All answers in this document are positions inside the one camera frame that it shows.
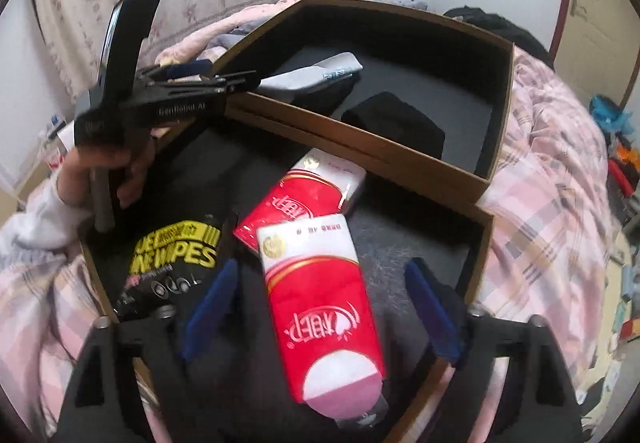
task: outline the human hand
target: human hand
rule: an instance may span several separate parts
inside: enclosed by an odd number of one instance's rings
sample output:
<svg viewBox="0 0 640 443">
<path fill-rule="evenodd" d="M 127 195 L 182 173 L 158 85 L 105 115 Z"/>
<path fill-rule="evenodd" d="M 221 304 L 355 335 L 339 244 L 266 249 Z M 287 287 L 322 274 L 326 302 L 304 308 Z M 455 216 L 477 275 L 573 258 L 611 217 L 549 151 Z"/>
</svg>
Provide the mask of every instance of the human hand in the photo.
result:
<svg viewBox="0 0 640 443">
<path fill-rule="evenodd" d="M 156 146 L 149 141 L 139 155 L 122 147 L 84 146 L 74 147 L 66 155 L 58 174 L 58 195 L 67 205 L 84 204 L 89 194 L 89 178 L 94 168 L 127 168 L 127 179 L 117 190 L 121 208 L 126 208 L 142 195 L 146 172 L 156 156 Z"/>
</svg>

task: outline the pink blanket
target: pink blanket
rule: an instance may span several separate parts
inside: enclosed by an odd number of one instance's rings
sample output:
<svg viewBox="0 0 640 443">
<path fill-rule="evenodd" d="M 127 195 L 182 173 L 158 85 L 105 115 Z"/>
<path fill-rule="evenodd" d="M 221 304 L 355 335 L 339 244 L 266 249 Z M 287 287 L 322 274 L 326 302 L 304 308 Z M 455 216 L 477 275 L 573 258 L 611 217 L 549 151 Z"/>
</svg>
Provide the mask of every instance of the pink blanket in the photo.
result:
<svg viewBox="0 0 640 443">
<path fill-rule="evenodd" d="M 544 315 L 574 383 L 593 356 L 614 233 L 606 176 L 604 139 L 586 110 L 542 62 L 516 49 L 500 162 L 480 203 L 496 219 L 478 300 L 498 317 Z M 34 266 L 36 256 L 47 263 Z M 0 272 L 0 380 L 25 423 L 40 434 L 55 429 L 74 360 L 97 315 L 84 261 L 78 257 L 60 270 L 60 257 L 29 252 Z M 487 435 L 503 379 L 504 367 L 497 365 L 476 441 Z M 160 435 L 161 428 L 154 429 Z"/>
<path fill-rule="evenodd" d="M 496 173 L 479 202 L 495 216 L 495 228 L 477 300 L 496 317 L 546 317 L 574 385 L 593 359 L 615 239 L 606 181 L 596 123 L 553 71 L 515 48 L 511 112 Z M 486 440 L 506 370 L 497 360 L 470 441 Z M 423 431 L 452 375 L 449 368 L 403 442 Z"/>
<path fill-rule="evenodd" d="M 209 42 L 223 33 L 241 26 L 252 20 L 267 19 L 279 14 L 285 8 L 301 0 L 279 0 L 275 4 L 258 4 L 248 6 L 226 19 L 214 22 L 191 33 L 178 44 L 164 49 L 156 57 L 156 64 L 179 64 L 187 62 L 199 55 Z"/>
</svg>

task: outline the red tissue pack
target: red tissue pack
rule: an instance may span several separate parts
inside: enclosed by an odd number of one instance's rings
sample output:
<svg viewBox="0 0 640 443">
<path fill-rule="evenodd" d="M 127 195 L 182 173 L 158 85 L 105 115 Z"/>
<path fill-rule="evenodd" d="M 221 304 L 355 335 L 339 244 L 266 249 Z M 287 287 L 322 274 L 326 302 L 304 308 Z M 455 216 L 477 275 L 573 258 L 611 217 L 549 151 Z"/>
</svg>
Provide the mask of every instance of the red tissue pack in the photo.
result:
<svg viewBox="0 0 640 443">
<path fill-rule="evenodd" d="M 311 149 L 245 217 L 234 235 L 258 252 L 256 230 L 260 227 L 345 213 L 365 175 L 355 163 Z"/>
<path fill-rule="evenodd" d="M 385 366 L 344 216 L 262 227 L 257 237 L 293 398 L 336 420 L 370 412 Z"/>
</svg>

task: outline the cardboard box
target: cardboard box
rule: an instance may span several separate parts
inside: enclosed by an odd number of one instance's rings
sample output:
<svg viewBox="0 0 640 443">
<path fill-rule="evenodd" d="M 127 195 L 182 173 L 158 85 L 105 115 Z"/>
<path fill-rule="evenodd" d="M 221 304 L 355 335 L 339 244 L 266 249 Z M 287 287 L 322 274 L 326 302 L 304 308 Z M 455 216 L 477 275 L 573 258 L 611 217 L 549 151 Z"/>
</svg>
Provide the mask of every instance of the cardboard box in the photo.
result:
<svg viewBox="0 0 640 443">
<path fill-rule="evenodd" d="M 327 42 L 334 46 L 313 49 Z M 454 210 L 461 211 L 462 203 L 476 203 L 494 174 L 509 112 L 513 47 L 508 41 L 447 17 L 391 4 L 303 0 L 233 46 L 214 69 L 224 73 L 257 68 L 264 78 L 349 50 L 364 69 L 332 116 L 253 93 L 230 97 L 227 114 L 252 115 L 254 125 L 258 118 L 272 127 L 277 122 L 277 134 L 309 147 L 322 149 L 319 140 L 326 140 L 327 146 L 335 146 L 330 152 L 336 156 L 343 157 L 345 147 L 367 154 L 389 169 L 381 174 L 384 178 L 404 173 L 404 178 L 392 180 L 402 179 L 407 188 Z M 338 121 L 345 108 L 384 90 L 445 131 L 443 160 Z M 287 133 L 287 127 L 296 132 Z M 372 166 L 365 168 L 375 172 Z"/>
</svg>

